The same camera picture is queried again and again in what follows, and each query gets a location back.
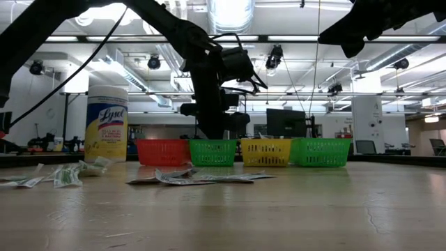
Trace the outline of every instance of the table surface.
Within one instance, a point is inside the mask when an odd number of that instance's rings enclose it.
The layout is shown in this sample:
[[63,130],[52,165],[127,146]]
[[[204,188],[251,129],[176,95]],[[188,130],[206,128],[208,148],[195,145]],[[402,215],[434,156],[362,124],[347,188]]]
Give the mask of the table surface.
[[[54,166],[45,166],[46,174]],[[167,168],[173,171],[179,168]],[[32,172],[2,169],[0,176]],[[127,185],[115,164],[80,188],[0,190],[1,250],[444,250],[446,170],[350,162],[266,170],[254,184]]]

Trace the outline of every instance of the yellow basket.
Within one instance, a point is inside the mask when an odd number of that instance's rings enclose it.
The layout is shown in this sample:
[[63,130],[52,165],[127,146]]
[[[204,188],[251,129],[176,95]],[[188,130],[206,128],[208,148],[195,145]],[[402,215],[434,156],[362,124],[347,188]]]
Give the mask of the yellow basket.
[[286,167],[290,159],[291,139],[242,139],[246,167]]

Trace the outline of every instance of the basket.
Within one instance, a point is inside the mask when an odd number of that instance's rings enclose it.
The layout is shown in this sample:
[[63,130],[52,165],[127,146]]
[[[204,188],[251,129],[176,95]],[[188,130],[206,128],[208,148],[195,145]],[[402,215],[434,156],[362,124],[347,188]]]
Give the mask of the basket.
[[199,167],[231,167],[234,164],[237,140],[189,141],[192,164]]
[[246,167],[286,167],[291,139],[242,139],[243,163]]
[[177,167],[190,162],[189,142],[184,139],[138,139],[141,165]]
[[343,167],[351,139],[293,139],[290,162],[303,167]]

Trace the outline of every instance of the red basket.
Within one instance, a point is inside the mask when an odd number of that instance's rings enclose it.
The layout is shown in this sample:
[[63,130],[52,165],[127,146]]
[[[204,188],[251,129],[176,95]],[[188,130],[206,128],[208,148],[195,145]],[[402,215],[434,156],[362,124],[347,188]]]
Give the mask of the red basket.
[[141,165],[177,167],[190,162],[189,142],[184,139],[138,139]]

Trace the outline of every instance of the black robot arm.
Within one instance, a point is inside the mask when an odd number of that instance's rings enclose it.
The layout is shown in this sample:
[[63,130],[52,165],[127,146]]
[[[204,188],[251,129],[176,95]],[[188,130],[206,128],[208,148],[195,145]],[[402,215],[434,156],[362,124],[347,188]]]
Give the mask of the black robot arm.
[[166,6],[154,0],[35,0],[1,35],[0,43],[8,50],[0,62],[0,107],[9,99],[13,75],[66,19],[76,17],[90,7],[124,3],[157,29],[184,58],[183,71],[190,71],[197,103],[189,110],[197,116],[199,127],[211,139],[219,139],[224,130],[245,126],[247,114],[225,113],[225,81],[251,81],[255,75],[247,52],[238,47],[223,52],[197,25],[181,20]]

